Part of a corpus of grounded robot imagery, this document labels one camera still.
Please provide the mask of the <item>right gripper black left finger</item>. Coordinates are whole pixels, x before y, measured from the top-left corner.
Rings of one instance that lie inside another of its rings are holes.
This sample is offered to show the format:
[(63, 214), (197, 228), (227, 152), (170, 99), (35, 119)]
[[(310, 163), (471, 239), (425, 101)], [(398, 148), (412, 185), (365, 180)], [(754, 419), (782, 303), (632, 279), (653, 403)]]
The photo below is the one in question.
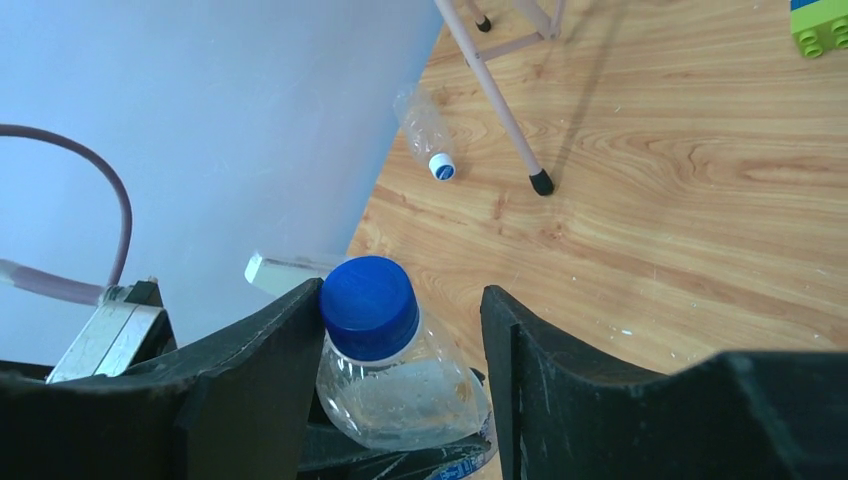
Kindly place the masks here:
[(1, 377), (5, 479), (293, 479), (324, 330), (310, 279), (125, 373)]

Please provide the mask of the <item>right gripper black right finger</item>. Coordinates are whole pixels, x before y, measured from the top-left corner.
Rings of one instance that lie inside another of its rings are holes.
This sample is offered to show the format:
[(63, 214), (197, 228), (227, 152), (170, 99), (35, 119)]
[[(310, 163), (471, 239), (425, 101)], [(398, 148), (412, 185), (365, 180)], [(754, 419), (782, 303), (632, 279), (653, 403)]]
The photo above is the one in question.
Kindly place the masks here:
[(480, 307), (507, 479), (843, 479), (847, 356), (725, 351), (665, 375), (546, 322)]

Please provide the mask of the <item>clear Pepsi bottle blue label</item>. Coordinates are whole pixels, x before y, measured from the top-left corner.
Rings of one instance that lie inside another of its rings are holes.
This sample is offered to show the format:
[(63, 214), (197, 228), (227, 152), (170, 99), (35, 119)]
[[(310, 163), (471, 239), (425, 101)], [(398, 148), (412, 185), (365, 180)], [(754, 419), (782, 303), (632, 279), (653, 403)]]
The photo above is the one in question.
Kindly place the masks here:
[(355, 362), (325, 340), (316, 387), (330, 423), (373, 450), (441, 447), (485, 432), (491, 413), (481, 380), (426, 310), (410, 343), (387, 359)]

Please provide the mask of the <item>blue bottle cap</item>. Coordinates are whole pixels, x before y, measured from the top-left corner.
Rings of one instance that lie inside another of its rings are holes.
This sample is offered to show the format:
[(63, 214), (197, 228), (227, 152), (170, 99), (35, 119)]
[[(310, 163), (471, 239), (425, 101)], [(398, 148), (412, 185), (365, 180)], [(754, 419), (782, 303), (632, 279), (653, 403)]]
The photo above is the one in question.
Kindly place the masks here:
[(320, 312), (332, 344), (360, 362), (402, 351), (419, 326), (419, 305), (405, 270), (381, 256), (350, 259), (324, 279)]

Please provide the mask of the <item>clear bottle white cap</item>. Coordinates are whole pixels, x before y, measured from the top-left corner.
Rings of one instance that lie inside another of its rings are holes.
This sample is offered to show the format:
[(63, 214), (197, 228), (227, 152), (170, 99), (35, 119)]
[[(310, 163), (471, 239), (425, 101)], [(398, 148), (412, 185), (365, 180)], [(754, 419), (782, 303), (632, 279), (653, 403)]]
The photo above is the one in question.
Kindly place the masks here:
[(405, 85), (393, 108), (413, 158), (436, 180), (451, 180), (456, 173), (453, 139), (429, 91), (418, 84)]

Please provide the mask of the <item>white carton with cap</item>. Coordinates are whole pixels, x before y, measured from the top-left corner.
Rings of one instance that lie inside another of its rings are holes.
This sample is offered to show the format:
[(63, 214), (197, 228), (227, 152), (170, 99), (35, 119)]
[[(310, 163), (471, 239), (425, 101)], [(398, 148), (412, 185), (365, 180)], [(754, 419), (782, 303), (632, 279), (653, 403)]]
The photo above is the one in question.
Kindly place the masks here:
[(275, 258), (255, 252), (247, 262), (244, 277), (252, 286), (279, 297), (309, 279), (325, 279), (348, 259), (346, 255), (318, 253)]

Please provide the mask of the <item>coloured toy brick stack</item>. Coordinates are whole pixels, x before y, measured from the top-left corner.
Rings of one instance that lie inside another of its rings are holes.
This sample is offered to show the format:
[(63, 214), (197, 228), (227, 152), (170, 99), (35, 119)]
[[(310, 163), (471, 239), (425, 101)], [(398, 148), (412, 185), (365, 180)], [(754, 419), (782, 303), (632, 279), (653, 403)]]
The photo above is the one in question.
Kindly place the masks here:
[(847, 49), (847, 0), (791, 0), (790, 32), (804, 58)]

